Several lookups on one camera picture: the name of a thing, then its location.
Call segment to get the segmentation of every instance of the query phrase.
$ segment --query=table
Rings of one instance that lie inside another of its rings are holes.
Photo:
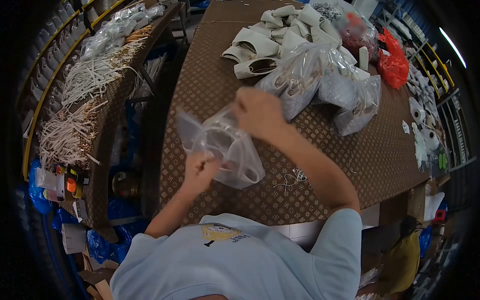
[[[143,62],[156,43],[158,37],[167,28],[172,18],[178,14],[184,4],[169,4],[164,15],[155,19],[151,25],[153,30],[151,36],[146,40],[144,46],[136,53],[130,62],[130,66],[136,70],[143,71]],[[107,86],[103,100],[108,103],[98,114],[98,135],[94,141],[94,148],[90,154],[101,162],[100,165],[90,161],[90,184],[84,187],[84,195],[88,219],[83,224],[97,231],[108,242],[118,241],[117,234],[107,217],[108,207],[108,173],[110,171],[110,156],[115,140],[115,131],[120,121],[120,115],[124,112],[125,101],[133,89],[136,74],[129,69],[123,72],[124,77]],[[72,207],[73,202],[64,201],[60,206],[72,215],[75,215]]]
[[[182,106],[204,121],[232,102],[240,86],[255,84],[260,77],[238,80],[233,72],[235,62],[220,58],[220,54],[242,27],[259,22],[263,11],[284,6],[286,2],[233,0],[210,3],[197,27],[168,112],[158,190],[161,205],[171,199],[184,178],[186,155],[176,133],[175,107]],[[289,2],[297,8],[302,6]],[[369,72],[377,74],[372,65]],[[362,209],[429,178],[428,171],[422,173],[417,168],[413,134],[405,134],[402,129],[402,120],[408,124],[413,122],[404,88],[395,90],[382,81],[378,115],[362,131],[349,136],[333,133],[330,108],[310,105],[291,123],[352,180]],[[322,205],[308,182],[288,187],[286,191],[284,186],[274,188],[284,182],[284,175],[292,174],[296,166],[275,147],[257,139],[253,139],[253,143],[266,177],[244,190],[214,181],[193,203],[185,224],[198,223],[207,214],[225,212],[266,225],[301,223],[328,216],[327,207]]]

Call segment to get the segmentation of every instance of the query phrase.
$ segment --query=white paper roll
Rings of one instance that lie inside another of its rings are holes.
[[[430,150],[436,150],[438,148],[440,142],[438,141],[437,133],[430,129],[422,129],[420,133],[423,135],[425,143]]]
[[[423,120],[425,120],[425,111],[421,108],[414,108],[412,112],[412,117],[415,120],[415,123],[420,125]]]

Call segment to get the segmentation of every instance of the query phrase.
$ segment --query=hand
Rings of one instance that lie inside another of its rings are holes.
[[[185,163],[185,180],[180,190],[195,197],[201,192],[205,192],[220,165],[220,160],[207,156],[205,153],[188,155]]]
[[[241,129],[262,140],[267,140],[287,124],[280,99],[251,87],[238,89],[233,112]]]

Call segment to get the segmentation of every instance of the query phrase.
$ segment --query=light blue t-shirt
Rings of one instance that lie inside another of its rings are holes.
[[[113,298],[352,300],[360,282],[362,222],[333,213],[310,253],[283,234],[231,214],[204,216],[171,236],[137,234],[110,281]]]

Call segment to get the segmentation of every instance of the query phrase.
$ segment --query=ceiling light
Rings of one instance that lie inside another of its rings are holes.
[[[450,45],[452,46],[453,50],[455,50],[455,53],[458,55],[458,58],[460,58],[460,60],[462,61],[463,63],[463,66],[466,68],[467,65],[465,64],[465,61],[463,60],[463,57],[460,55],[460,52],[458,52],[458,49],[455,47],[455,44],[452,42],[452,40],[448,37],[448,35],[445,33],[445,31],[441,28],[440,28],[440,32],[444,35],[444,37],[447,39],[447,41],[450,43]]]

